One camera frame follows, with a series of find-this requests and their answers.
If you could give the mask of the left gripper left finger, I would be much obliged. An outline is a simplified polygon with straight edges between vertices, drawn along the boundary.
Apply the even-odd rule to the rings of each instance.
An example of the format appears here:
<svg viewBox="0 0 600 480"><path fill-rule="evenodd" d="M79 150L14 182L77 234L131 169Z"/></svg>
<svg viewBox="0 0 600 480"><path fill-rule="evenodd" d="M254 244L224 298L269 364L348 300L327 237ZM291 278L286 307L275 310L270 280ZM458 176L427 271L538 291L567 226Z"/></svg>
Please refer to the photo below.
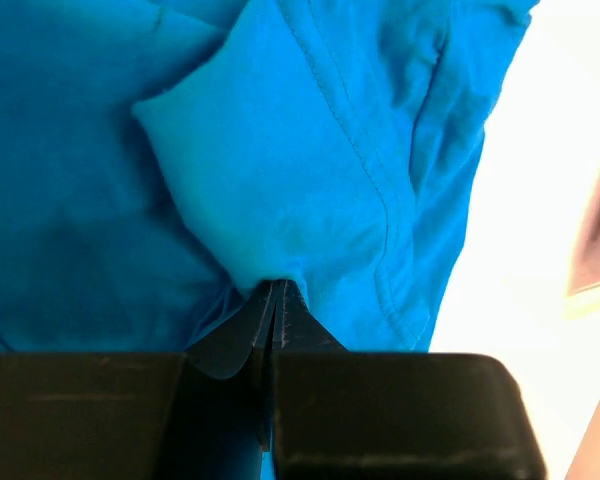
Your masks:
<svg viewBox="0 0 600 480"><path fill-rule="evenodd" d="M0 354L0 479L256 479L275 287L184 353Z"/></svg>

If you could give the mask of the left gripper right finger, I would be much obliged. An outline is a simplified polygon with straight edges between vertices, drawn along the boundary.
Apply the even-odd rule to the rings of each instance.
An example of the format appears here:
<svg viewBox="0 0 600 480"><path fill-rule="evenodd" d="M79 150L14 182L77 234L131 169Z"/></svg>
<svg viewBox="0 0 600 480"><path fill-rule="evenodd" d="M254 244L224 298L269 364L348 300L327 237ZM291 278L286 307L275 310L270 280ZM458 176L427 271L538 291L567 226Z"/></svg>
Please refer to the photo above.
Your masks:
<svg viewBox="0 0 600 480"><path fill-rule="evenodd" d="M543 479L518 383L468 353L344 349L278 283L272 456L279 479Z"/></svg>

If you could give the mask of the blue t shirt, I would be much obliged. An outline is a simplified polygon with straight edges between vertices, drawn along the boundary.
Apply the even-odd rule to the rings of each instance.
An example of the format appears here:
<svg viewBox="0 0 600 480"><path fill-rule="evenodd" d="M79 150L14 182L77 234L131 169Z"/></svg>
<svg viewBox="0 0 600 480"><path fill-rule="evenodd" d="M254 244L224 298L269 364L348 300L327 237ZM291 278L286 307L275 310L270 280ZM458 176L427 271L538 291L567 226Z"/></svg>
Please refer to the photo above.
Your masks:
<svg viewBox="0 0 600 480"><path fill-rule="evenodd" d="M0 1L0 351L180 350L264 280L429 348L529 1Z"/></svg>

